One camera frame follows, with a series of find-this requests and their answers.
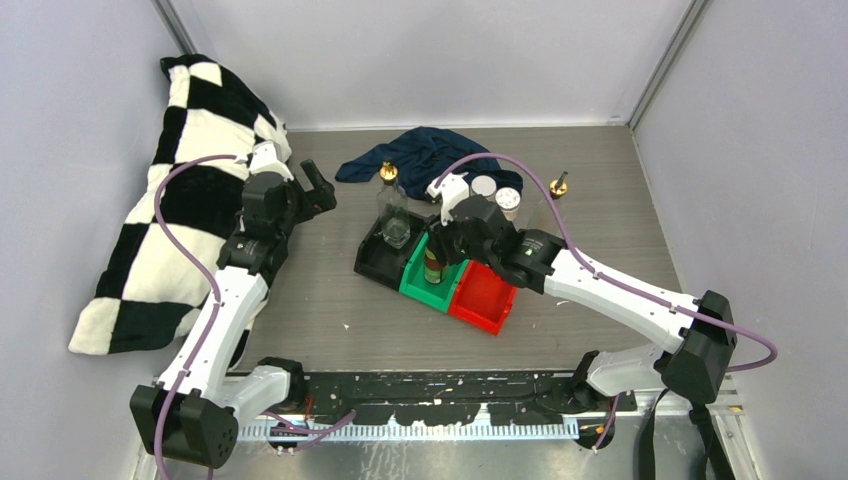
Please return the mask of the clear glass cruet gold spout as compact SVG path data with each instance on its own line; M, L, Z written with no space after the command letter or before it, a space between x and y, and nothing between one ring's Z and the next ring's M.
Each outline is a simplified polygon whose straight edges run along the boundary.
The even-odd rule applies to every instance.
M392 163L385 161L379 175L383 187L376 200L381 235L389 246L400 249L411 236L407 195L399 184L399 171Z

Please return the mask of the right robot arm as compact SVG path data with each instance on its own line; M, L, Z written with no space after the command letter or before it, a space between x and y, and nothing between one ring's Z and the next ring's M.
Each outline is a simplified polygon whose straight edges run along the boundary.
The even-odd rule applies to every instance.
M568 412L598 409L627 391L666 388L693 404L716 401L737 339L723 328L728 300L667 291L581 255L538 229L518 229L479 195L460 201L444 220L426 220L428 246L447 265L473 260L507 284L599 312L648 339L619 352L590 351L564 386Z

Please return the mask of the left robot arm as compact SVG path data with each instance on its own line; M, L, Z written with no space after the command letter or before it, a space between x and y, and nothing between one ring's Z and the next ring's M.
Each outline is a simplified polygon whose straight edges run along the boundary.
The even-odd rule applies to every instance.
M177 357L153 385L137 386L130 399L143 446L161 479L170 476L169 459L214 471L232 455L241 425L272 406L296 413L307 398L301 363L282 358L267 357L236 385L223 384L248 321L288 257L294 227L337 205L333 184L311 159L300 164L309 191L284 164L263 167L257 155L249 164L241 218L222 247L215 273L171 232L161 211L165 188L155 192L158 226L211 286Z

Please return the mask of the spice jar plain lid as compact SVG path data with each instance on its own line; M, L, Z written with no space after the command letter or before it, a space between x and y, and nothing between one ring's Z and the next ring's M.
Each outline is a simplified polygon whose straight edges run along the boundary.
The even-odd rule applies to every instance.
M493 200L498 190L497 182L488 175L477 175L470 184L470 194Z

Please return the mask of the sauce bottle yellow cap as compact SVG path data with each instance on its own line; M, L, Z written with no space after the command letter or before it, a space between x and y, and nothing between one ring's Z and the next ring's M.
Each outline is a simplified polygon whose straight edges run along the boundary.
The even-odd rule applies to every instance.
M424 278L433 285L441 284L445 277L445 266L439 262L433 251L426 247L424 251Z

